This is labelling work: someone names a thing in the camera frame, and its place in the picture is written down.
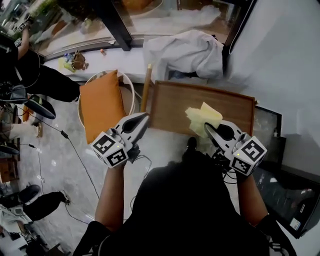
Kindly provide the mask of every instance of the human arm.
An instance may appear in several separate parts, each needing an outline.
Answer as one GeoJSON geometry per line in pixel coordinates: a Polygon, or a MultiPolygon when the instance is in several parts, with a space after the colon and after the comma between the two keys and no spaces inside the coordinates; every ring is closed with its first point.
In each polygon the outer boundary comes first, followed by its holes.
{"type": "Polygon", "coordinates": [[[124,168],[125,163],[108,169],[95,210],[95,221],[111,232],[124,223],[124,168]]]}
{"type": "Polygon", "coordinates": [[[256,226],[268,215],[266,205],[260,195],[253,175],[244,179],[237,175],[240,214],[251,225],[256,226]]]}
{"type": "Polygon", "coordinates": [[[18,47],[18,60],[20,60],[29,49],[29,24],[22,30],[22,42],[18,47]]]}

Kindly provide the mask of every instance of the marble floor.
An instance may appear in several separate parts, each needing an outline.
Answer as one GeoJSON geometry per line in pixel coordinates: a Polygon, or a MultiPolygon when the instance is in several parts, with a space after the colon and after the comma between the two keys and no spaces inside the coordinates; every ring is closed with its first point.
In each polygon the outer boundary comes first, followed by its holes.
{"type": "MultiPolygon", "coordinates": [[[[95,155],[92,155],[87,145],[85,131],[78,118],[77,103],[60,102],[49,99],[56,111],[56,119],[44,121],[58,130],[65,131],[84,165],[93,183],[100,193],[107,166],[95,155]]],[[[165,166],[169,161],[179,161],[186,147],[187,135],[166,132],[149,128],[139,141],[141,154],[152,160],[152,166],[165,166]]],[[[41,139],[24,137],[22,144],[33,144],[39,149],[41,174],[44,180],[44,193],[64,190],[71,200],[67,206],[71,215],[89,223],[95,214],[98,198],[71,143],[57,130],[43,124],[41,139]]],[[[208,149],[211,143],[201,141],[202,151],[208,149]]],[[[21,145],[21,161],[18,164],[19,186],[25,188],[28,184],[41,185],[38,153],[35,149],[21,145]]],[[[130,202],[148,171],[150,163],[142,158],[128,163],[124,170],[124,219],[131,214],[130,202]]],[[[234,184],[227,184],[232,202],[239,211],[238,191],[234,184]]],[[[85,233],[87,225],[71,218],[63,203],[59,208],[42,220],[34,222],[34,228],[51,248],[60,243],[66,252],[73,252],[85,233]]]]}

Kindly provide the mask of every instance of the black pants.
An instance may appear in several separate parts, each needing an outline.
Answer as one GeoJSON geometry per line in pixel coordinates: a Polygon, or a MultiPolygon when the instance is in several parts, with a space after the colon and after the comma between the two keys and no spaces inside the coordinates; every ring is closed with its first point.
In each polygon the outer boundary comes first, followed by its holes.
{"type": "Polygon", "coordinates": [[[23,206],[23,211],[32,221],[38,221],[54,212],[66,198],[61,192],[51,192],[40,196],[29,205],[23,206]]]}
{"type": "Polygon", "coordinates": [[[39,78],[24,81],[27,93],[42,94],[62,102],[72,102],[80,95],[80,85],[59,71],[47,66],[40,66],[39,78]]]}

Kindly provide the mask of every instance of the orange cushion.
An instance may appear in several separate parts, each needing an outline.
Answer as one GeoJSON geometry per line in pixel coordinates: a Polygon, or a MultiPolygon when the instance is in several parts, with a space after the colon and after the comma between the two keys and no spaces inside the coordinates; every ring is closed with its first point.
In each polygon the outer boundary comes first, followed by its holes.
{"type": "Polygon", "coordinates": [[[88,144],[101,132],[115,127],[126,115],[117,73],[117,70],[112,71],[80,86],[81,111],[88,144]]]}

